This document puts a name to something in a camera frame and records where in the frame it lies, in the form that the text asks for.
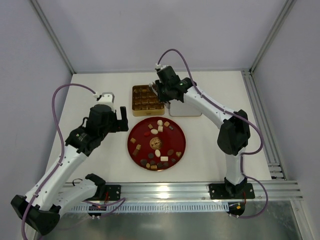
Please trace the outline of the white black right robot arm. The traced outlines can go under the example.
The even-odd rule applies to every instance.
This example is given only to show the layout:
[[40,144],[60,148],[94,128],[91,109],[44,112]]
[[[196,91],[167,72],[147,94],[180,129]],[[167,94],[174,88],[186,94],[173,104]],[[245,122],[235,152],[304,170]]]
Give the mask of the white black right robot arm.
[[225,154],[226,175],[224,188],[231,198],[243,195],[248,178],[241,173],[241,154],[251,137],[248,115],[245,111],[233,111],[205,96],[203,90],[190,77],[180,79],[170,65],[155,65],[158,80],[149,85],[162,103],[180,101],[211,120],[218,128],[217,145]]

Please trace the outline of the silver tin lid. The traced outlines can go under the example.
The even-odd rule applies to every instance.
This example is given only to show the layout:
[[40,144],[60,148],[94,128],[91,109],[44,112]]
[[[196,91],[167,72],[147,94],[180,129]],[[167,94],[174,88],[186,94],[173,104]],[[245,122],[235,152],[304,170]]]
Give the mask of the silver tin lid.
[[200,117],[202,113],[194,107],[178,100],[170,101],[170,108],[167,108],[172,117]]

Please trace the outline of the round red tray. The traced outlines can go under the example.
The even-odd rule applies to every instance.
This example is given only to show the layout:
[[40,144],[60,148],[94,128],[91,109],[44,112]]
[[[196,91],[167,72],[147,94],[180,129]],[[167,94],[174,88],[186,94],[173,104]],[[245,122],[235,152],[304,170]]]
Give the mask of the round red tray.
[[[158,120],[162,120],[163,122],[163,132],[158,131]],[[164,126],[165,122],[169,122],[169,126],[172,126],[174,129],[170,130],[169,126]],[[152,129],[158,131],[157,134],[151,133],[152,129],[149,129],[149,124],[153,126]],[[145,137],[144,133],[146,132],[150,132],[150,136]],[[136,139],[136,142],[132,143],[131,138]],[[134,156],[133,152],[138,144],[141,145],[141,148],[138,154]],[[127,150],[133,162],[145,170],[154,172],[168,170],[177,165],[184,156],[186,146],[186,137],[182,128],[173,120],[165,117],[149,117],[141,120],[131,129],[127,139]],[[155,150],[160,150],[160,157],[156,157]],[[174,150],[174,153],[168,155],[169,150]],[[176,152],[181,152],[181,156],[177,157]],[[150,159],[148,154],[153,154],[154,157]],[[168,157],[168,161],[161,161],[161,157]],[[146,167],[146,165],[141,165],[140,161],[142,159],[147,160],[149,164],[150,161],[155,161],[155,165],[162,163],[163,166],[161,168],[157,167],[157,170],[154,170],[151,167]]]

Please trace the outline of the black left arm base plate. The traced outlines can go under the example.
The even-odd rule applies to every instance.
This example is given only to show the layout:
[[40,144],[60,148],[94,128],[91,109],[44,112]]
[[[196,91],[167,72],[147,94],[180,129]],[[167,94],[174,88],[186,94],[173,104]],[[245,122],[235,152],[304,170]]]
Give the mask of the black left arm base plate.
[[101,201],[117,201],[121,198],[121,185],[103,185],[100,190],[99,199]]

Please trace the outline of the gold chocolate tin box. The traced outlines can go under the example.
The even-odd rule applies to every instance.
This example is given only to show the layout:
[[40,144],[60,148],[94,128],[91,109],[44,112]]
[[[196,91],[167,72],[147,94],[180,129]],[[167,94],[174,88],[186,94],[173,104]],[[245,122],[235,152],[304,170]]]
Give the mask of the gold chocolate tin box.
[[165,105],[159,102],[157,95],[148,85],[134,85],[131,110],[134,117],[162,116],[165,114]]

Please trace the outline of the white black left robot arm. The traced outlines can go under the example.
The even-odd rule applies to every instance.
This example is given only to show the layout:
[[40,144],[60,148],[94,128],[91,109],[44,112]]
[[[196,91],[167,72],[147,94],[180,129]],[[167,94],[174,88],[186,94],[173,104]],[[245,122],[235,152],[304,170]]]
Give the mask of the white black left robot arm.
[[90,108],[81,126],[62,141],[60,156],[40,181],[26,194],[15,195],[10,204],[22,224],[28,224],[42,236],[49,234],[67,210],[85,200],[100,200],[107,191],[106,182],[94,173],[65,193],[61,188],[72,173],[98,148],[109,133],[128,131],[126,107],[116,111],[105,104]]

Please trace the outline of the brown oval chocolate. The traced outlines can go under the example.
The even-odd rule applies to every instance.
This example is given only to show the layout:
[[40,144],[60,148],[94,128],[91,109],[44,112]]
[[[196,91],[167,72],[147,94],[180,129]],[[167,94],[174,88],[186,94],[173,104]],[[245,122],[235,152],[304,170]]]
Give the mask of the brown oval chocolate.
[[173,150],[173,149],[170,149],[170,150],[167,152],[168,155],[172,155],[173,153],[174,153],[174,150]]

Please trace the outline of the tan block chocolate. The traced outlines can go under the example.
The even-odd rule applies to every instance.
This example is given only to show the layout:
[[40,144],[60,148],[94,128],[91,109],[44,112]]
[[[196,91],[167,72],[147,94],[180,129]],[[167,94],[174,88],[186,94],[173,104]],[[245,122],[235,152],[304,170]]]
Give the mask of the tan block chocolate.
[[136,156],[138,153],[139,153],[139,150],[138,150],[138,149],[135,149],[132,154],[133,154],[134,156]]
[[158,166],[157,166],[157,165],[151,165],[150,168],[151,168],[152,170],[157,170],[157,169],[158,169]]

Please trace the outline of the tan block chocolate left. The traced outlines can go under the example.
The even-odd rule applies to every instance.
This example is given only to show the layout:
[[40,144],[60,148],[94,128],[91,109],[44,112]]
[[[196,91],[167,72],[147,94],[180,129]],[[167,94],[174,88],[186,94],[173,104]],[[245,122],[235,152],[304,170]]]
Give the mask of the tan block chocolate left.
[[134,156],[136,156],[138,153],[139,153],[139,150],[138,150],[138,149],[135,149],[132,154],[133,154]]

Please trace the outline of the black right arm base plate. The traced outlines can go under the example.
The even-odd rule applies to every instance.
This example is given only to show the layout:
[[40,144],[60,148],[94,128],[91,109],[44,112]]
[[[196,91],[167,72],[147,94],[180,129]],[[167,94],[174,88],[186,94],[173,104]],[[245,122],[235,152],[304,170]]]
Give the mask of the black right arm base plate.
[[211,200],[227,200],[227,199],[254,199],[255,192],[251,183],[245,184],[225,184],[211,183],[209,185],[209,195]]

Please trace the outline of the white oval chocolate centre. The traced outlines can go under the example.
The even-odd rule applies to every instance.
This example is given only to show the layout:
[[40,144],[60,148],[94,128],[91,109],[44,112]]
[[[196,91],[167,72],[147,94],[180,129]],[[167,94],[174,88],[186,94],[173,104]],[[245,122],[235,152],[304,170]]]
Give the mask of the white oval chocolate centre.
[[155,150],[155,156],[156,157],[160,157],[161,156],[160,150],[158,150],[158,149]]

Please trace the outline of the white bar chocolate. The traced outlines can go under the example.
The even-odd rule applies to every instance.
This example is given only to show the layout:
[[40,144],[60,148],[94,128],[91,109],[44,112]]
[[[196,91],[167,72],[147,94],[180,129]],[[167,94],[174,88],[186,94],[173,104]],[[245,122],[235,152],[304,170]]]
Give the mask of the white bar chocolate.
[[168,157],[167,156],[161,156],[160,157],[160,161],[161,162],[167,162],[168,161]]

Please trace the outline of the aluminium mounting rail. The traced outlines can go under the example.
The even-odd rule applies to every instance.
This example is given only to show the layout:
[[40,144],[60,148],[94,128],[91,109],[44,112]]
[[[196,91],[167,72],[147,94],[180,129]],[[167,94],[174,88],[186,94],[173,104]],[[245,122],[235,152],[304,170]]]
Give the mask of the aluminium mounting rail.
[[[302,200],[303,193],[294,180],[267,180],[260,184],[249,181],[255,193],[249,201]],[[213,200],[210,198],[210,182],[123,182],[121,197],[128,200]]]

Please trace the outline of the white oval chocolate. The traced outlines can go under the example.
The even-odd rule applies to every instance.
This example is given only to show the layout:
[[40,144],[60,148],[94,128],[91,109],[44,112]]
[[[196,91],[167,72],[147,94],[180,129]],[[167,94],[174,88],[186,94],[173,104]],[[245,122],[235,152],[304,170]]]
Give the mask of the white oval chocolate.
[[151,132],[152,134],[156,135],[156,134],[158,133],[158,130],[157,130],[157,129],[152,129],[150,132]]
[[158,149],[155,150],[155,156],[156,157],[160,157],[161,156],[160,150],[158,150]]

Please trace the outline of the tan block chocolate bottom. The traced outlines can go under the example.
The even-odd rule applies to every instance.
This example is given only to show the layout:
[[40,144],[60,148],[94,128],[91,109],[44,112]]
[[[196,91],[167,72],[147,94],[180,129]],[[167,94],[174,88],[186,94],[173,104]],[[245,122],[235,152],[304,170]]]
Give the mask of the tan block chocolate bottom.
[[157,169],[158,169],[158,166],[157,166],[157,165],[151,165],[150,168],[151,168],[152,170],[157,170]]

